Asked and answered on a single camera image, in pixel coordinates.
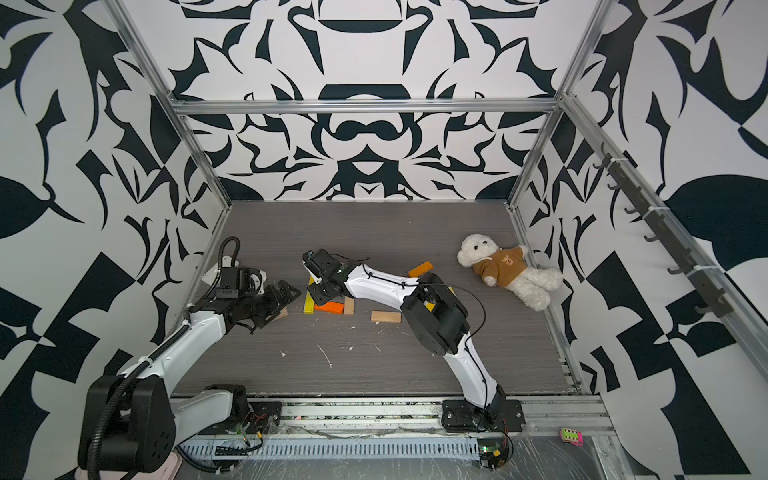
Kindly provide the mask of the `red orange block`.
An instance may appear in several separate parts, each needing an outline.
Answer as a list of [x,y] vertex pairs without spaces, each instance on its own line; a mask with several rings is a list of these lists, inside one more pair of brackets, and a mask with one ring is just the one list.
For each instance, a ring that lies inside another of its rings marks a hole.
[[324,305],[316,304],[314,306],[316,312],[325,312],[337,315],[343,315],[345,310],[345,304],[339,302],[327,302]]

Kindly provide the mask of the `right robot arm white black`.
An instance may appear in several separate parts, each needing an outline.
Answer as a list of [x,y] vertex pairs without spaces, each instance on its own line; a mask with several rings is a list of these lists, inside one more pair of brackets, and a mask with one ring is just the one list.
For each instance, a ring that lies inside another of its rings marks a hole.
[[360,260],[337,259],[324,249],[305,252],[302,262],[313,278],[308,292],[316,305],[345,296],[399,311],[419,343],[443,357],[474,411],[489,419],[500,414],[506,395],[474,346],[469,312],[438,276],[397,276]]

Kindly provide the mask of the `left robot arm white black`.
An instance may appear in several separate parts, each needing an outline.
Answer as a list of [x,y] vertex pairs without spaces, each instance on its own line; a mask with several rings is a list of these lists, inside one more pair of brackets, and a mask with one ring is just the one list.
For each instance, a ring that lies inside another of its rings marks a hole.
[[205,293],[183,311],[180,326],[151,353],[88,389],[78,466],[88,478],[104,471],[130,479],[158,470],[179,446],[214,425],[247,427],[254,413],[242,385],[216,384],[174,404],[172,393],[202,355],[233,328],[249,333],[281,316],[301,292],[285,280],[218,254]]

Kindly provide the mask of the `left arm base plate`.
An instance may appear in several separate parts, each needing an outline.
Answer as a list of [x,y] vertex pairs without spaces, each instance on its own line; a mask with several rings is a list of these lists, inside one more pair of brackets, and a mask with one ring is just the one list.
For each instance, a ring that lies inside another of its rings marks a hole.
[[280,401],[250,401],[242,414],[209,426],[200,435],[269,434],[280,425],[283,404]]

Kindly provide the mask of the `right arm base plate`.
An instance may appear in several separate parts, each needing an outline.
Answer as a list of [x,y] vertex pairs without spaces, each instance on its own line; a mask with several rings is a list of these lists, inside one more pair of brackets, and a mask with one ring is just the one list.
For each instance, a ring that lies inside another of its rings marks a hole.
[[489,410],[466,400],[445,400],[440,423],[449,433],[502,433],[504,430],[519,433],[526,419],[518,400],[495,399]]

